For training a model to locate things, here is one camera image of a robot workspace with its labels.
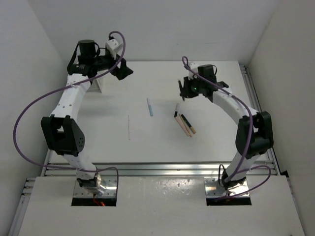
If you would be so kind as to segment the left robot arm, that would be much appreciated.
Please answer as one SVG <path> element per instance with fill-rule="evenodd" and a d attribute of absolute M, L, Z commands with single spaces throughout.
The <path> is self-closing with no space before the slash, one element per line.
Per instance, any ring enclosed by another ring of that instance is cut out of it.
<path fill-rule="evenodd" d="M 77 124 L 77 116 L 83 97 L 92 85 L 90 78 L 98 72 L 113 68 L 111 74 L 123 80 L 133 71 L 118 52 L 123 44 L 114 37 L 105 43 L 105 54 L 94 40 L 80 40 L 67 66 L 67 89 L 49 117 L 41 119 L 41 128 L 50 150 L 62 156 L 76 170 L 80 187 L 95 196 L 105 192 L 106 185 L 97 167 L 82 154 L 85 135 Z"/>

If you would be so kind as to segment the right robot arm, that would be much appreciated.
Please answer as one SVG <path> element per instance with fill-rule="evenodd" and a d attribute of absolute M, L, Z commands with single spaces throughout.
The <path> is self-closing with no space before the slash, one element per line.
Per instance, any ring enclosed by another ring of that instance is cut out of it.
<path fill-rule="evenodd" d="M 220 187 L 228 190 L 243 183 L 257 158 L 273 147 L 271 115 L 251 108 L 233 94 L 227 83 L 217 81 L 215 65 L 186 62 L 184 67 L 189 74 L 179 82 L 181 98 L 186 100 L 203 95 L 237 125 L 237 152 L 219 179 Z"/>

